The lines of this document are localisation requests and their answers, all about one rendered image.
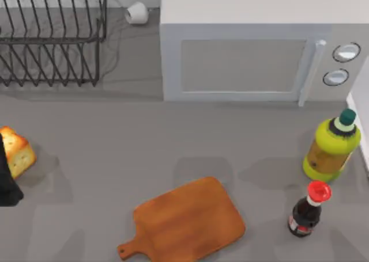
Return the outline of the microwave oven door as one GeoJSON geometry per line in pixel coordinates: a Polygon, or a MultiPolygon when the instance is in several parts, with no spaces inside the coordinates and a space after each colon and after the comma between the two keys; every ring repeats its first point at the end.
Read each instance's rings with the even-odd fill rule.
{"type": "Polygon", "coordinates": [[[167,101],[298,102],[327,24],[161,24],[167,101]]]}

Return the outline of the wooden cutting board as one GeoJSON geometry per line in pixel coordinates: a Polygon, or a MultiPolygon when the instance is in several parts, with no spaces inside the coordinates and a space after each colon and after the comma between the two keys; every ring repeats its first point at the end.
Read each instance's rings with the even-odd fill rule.
{"type": "Polygon", "coordinates": [[[126,260],[196,262],[241,238],[245,222],[222,183],[202,177],[140,204],[134,238],[117,247],[126,260]]]}

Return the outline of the pale microwave oven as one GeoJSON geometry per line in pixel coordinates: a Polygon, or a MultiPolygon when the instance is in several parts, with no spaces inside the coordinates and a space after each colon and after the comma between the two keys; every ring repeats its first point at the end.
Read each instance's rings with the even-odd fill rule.
{"type": "Polygon", "coordinates": [[[369,0],[161,0],[161,24],[327,24],[332,31],[308,101],[345,101],[369,57],[369,0]],[[357,43],[360,54],[336,62],[334,49],[357,43]],[[348,80],[327,86],[323,76],[345,69],[348,80]]]}

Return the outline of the green bottle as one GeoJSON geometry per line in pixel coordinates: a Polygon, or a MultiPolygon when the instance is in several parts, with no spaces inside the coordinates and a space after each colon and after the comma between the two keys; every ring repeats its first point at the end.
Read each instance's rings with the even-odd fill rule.
{"type": "Polygon", "coordinates": [[[318,125],[303,160],[307,177],[328,183],[342,173],[362,137],[355,120],[356,112],[347,108],[339,116],[318,125]]]}

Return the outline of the dark bottle with red cap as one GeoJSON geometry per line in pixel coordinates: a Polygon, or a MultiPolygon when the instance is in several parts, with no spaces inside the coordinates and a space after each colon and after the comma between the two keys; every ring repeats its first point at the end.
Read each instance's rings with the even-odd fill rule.
{"type": "Polygon", "coordinates": [[[307,195],[293,207],[288,218],[290,232],[299,238],[309,236],[320,221],[321,204],[332,196],[329,184],[314,180],[307,186],[307,195]]]}

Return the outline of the small microwave knob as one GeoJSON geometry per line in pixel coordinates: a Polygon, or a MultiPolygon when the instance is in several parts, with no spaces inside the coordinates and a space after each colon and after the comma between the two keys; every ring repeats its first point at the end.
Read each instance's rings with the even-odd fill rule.
{"type": "Polygon", "coordinates": [[[327,72],[322,80],[327,86],[340,86],[344,84],[349,78],[349,72],[345,69],[338,69],[327,72]]]}

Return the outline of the large microwave knob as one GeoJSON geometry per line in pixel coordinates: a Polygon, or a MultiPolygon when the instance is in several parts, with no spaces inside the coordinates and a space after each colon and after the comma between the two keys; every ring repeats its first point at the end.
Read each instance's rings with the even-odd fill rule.
{"type": "Polygon", "coordinates": [[[349,43],[337,46],[332,54],[336,62],[346,63],[354,60],[361,52],[361,47],[357,43],[349,43]]]}

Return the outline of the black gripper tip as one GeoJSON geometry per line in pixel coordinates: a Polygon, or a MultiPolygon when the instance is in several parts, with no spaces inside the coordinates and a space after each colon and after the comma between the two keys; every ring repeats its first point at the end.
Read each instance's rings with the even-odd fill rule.
{"type": "Polygon", "coordinates": [[[0,207],[14,207],[24,194],[11,175],[7,163],[3,137],[0,134],[0,207]]]}

